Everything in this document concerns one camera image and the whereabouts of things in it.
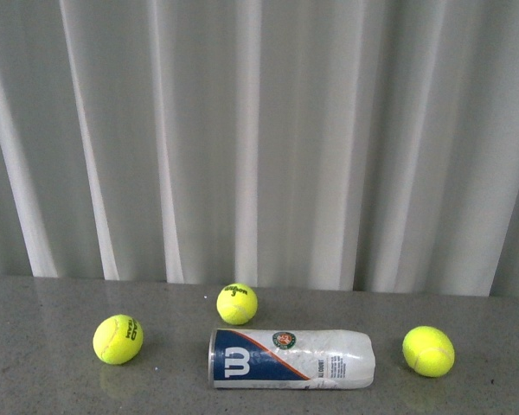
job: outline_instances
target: roland garros logo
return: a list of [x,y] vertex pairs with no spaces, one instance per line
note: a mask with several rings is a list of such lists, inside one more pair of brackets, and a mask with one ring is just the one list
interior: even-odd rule
[[273,335],[273,344],[283,350],[292,348],[296,343],[296,336],[288,331],[279,331]]

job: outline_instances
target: tennis ball seam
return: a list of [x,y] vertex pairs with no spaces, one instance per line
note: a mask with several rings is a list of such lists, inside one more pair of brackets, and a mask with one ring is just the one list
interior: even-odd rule
[[116,318],[113,319],[115,322],[115,330],[113,331],[112,337],[110,337],[110,340],[108,343],[106,343],[106,346],[102,349],[102,352],[100,353],[100,359],[104,360],[104,354],[106,353],[106,350],[112,345],[113,339],[115,338],[115,335],[118,333],[119,330],[119,321]]
[[433,351],[433,350],[437,350],[437,351],[439,351],[440,353],[444,354],[444,355],[448,358],[448,360],[450,361],[450,363],[453,364],[454,359],[453,359],[452,356],[448,353],[447,350],[445,350],[445,349],[443,349],[443,348],[426,348],[426,349],[424,349],[423,351],[421,351],[421,352],[417,355],[417,357],[415,358],[415,363],[413,364],[413,370],[418,370],[418,368],[417,368],[417,364],[419,363],[419,359],[420,359],[420,357],[421,357],[424,353],[426,353],[426,352],[431,352],[431,351]]
[[242,313],[244,315],[244,317],[250,321],[252,320],[252,318],[248,315],[248,313],[246,312],[246,310],[244,310],[244,308],[241,306],[241,305],[238,305],[238,304],[230,304],[230,307],[235,307],[240,313]]

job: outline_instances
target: orange stripe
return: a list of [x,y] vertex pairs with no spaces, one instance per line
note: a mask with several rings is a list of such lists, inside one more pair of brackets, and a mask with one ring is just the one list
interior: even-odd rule
[[285,361],[281,360],[280,357],[278,357],[275,353],[273,353],[271,350],[269,350],[268,348],[266,348],[263,344],[261,343],[258,343],[257,341],[255,341],[254,339],[248,337],[247,335],[245,335],[244,333],[240,333],[238,331],[233,331],[233,330],[230,330],[232,331],[233,333],[235,333],[236,335],[239,335],[240,337],[244,337],[246,340],[252,342],[253,344],[255,344],[258,348],[261,348],[262,350],[264,350],[265,352],[267,352],[273,359],[275,359],[276,361],[278,361],[281,365],[283,365],[284,367],[286,367],[287,369],[293,371],[295,374],[297,374],[300,378],[302,378],[303,380],[310,380],[310,378],[308,378],[305,374],[303,373],[300,373],[298,370],[296,370],[294,367],[292,367],[291,365],[289,365],[288,363],[286,363]]

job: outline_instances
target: can label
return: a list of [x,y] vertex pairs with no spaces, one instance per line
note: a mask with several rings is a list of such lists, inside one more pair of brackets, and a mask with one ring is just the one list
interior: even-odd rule
[[213,387],[353,389],[375,371],[368,336],[347,330],[217,329],[209,347]]

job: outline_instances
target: blue label stripe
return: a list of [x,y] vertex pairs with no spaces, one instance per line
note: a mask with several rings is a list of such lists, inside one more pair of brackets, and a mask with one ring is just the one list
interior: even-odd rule
[[266,352],[267,354],[269,354],[273,359],[275,359],[276,361],[278,361],[281,365],[283,365],[284,367],[286,367],[287,369],[291,370],[292,372],[294,372],[296,375],[298,375],[300,378],[302,378],[302,380],[310,380],[310,378],[308,378],[305,374],[299,372],[295,367],[292,367],[291,365],[289,365],[288,363],[286,363],[285,361],[283,361],[280,357],[278,357],[275,353],[273,353],[271,350],[269,350],[268,348],[266,348],[263,344],[261,343],[258,343],[257,341],[255,341],[254,339],[248,337],[247,335],[245,335],[244,333],[240,333],[238,331],[234,331],[234,333],[236,335],[239,335],[240,337],[244,337],[246,340],[248,340],[249,342],[255,344],[258,348],[262,349],[264,352]]
[[259,342],[231,329],[216,333],[213,366],[214,380],[309,380]]

